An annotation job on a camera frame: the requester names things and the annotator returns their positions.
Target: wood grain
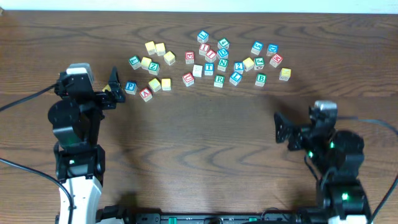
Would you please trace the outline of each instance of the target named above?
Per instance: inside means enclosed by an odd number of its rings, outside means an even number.
[[[212,77],[186,88],[192,71],[183,54],[199,56],[196,35],[205,29],[216,49],[231,42],[230,63],[252,56],[255,40],[279,44],[285,58],[279,69],[268,64],[264,88],[256,72],[234,87],[214,88]],[[260,212],[315,204],[315,183],[303,152],[287,152],[274,141],[273,113],[307,122],[307,106],[335,100],[340,115],[385,119],[398,126],[397,16],[339,14],[203,14],[150,12],[18,12],[0,17],[0,105],[41,90],[69,64],[88,62],[96,90],[108,81],[113,65],[122,83],[147,86],[153,78],[133,71],[128,59],[146,56],[144,43],[164,42],[177,57],[162,57],[159,78],[171,78],[170,92],[145,103],[136,96],[106,111],[99,143],[106,150],[100,207],[122,203],[164,212]],[[292,69],[278,81],[281,67]],[[217,72],[229,78],[227,72]],[[56,141],[47,120],[59,98],[49,92],[1,113],[0,157],[54,175]],[[338,128],[365,138],[366,161],[359,178],[376,208],[398,170],[397,138],[371,124],[340,122]],[[21,170],[0,165],[0,223],[53,223],[59,210],[55,186]],[[393,194],[376,222],[398,219]]]

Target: green light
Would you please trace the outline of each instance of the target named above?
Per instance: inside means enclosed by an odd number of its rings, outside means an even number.
[[[343,200],[348,200],[348,199],[349,199],[349,195],[348,195],[347,193],[343,193],[343,194],[341,195],[341,198],[342,198]]]

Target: black cable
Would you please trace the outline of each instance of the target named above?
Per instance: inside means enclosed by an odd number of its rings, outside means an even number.
[[[54,88],[55,85],[56,85],[56,84],[51,85],[51,86],[45,88],[44,90],[38,91],[38,92],[35,93],[35,94],[32,94],[32,95],[27,96],[27,97],[25,97],[25,98],[22,98],[22,99],[20,99],[20,100],[17,100],[17,101],[14,101],[14,102],[12,102],[12,103],[9,103],[9,104],[7,104],[6,106],[2,106],[2,107],[0,108],[0,112],[4,111],[4,110],[6,110],[6,109],[8,109],[8,108],[10,108],[10,107],[12,107],[12,106],[18,105],[18,104],[20,104],[20,103],[25,103],[25,102],[28,101],[28,100],[31,100],[31,99],[33,99],[33,98],[35,98],[35,97],[38,97],[38,96],[40,96],[41,94],[45,93],[46,91],[49,91],[49,90],[51,90],[52,88]]]
[[[307,155],[304,156],[304,163],[307,165],[308,169],[311,171],[311,174],[315,178],[315,180],[318,182],[318,176],[317,173],[315,173],[314,169],[310,166],[310,164],[307,162]]]
[[[261,214],[261,216],[260,216],[261,220],[264,220],[264,219],[265,219],[264,215],[265,215],[266,212],[268,212],[269,210],[277,210],[277,211],[286,219],[286,221],[289,221],[289,219],[285,216],[285,214],[283,214],[282,211],[279,210],[279,208],[275,208],[275,207],[271,207],[271,208],[265,209],[264,212],[263,212],[263,213]]]
[[[371,124],[378,124],[381,126],[384,126],[388,129],[390,129],[391,131],[393,131],[397,136],[398,136],[398,130],[393,127],[391,124],[380,120],[380,119],[359,119],[358,117],[355,116],[339,116],[337,117],[337,119],[345,119],[345,120],[354,120],[354,121],[361,121],[361,122],[366,122],[366,123],[371,123]],[[397,187],[398,184],[398,174],[396,175],[395,180],[393,181],[390,189],[387,191],[386,195],[383,197],[383,199],[380,201],[379,205],[377,206],[377,208],[374,210],[371,218],[369,219],[368,223],[372,223],[373,220],[375,219],[376,215],[380,212],[381,208],[383,207],[383,205],[386,203],[386,201],[388,200],[388,198],[390,197],[390,195],[392,194],[392,192],[394,191],[394,189]]]
[[[48,175],[48,174],[45,174],[45,173],[43,173],[43,172],[41,172],[41,171],[38,171],[38,170],[35,170],[35,169],[32,169],[32,168],[26,167],[26,166],[22,166],[22,165],[20,165],[20,164],[16,164],[15,162],[11,162],[11,161],[8,161],[8,160],[6,160],[6,159],[0,158],[0,162],[3,162],[3,163],[5,163],[5,164],[7,164],[7,165],[10,165],[10,166],[12,166],[12,167],[16,167],[16,168],[22,169],[22,170],[27,171],[27,172],[31,172],[31,173],[33,173],[33,174],[37,174],[37,175],[39,175],[39,176],[41,176],[41,177],[44,177],[44,178],[46,178],[47,180],[49,180],[49,181],[55,183],[59,188],[61,188],[61,189],[65,192],[65,194],[67,195],[68,200],[69,200],[69,217],[68,217],[68,224],[72,224],[72,216],[73,216],[73,208],[74,208],[74,206],[73,206],[73,199],[72,199],[72,196],[70,195],[70,193],[68,192],[68,190],[67,190],[59,181],[57,181],[57,180],[54,179],[52,176],[50,176],[50,175]]]

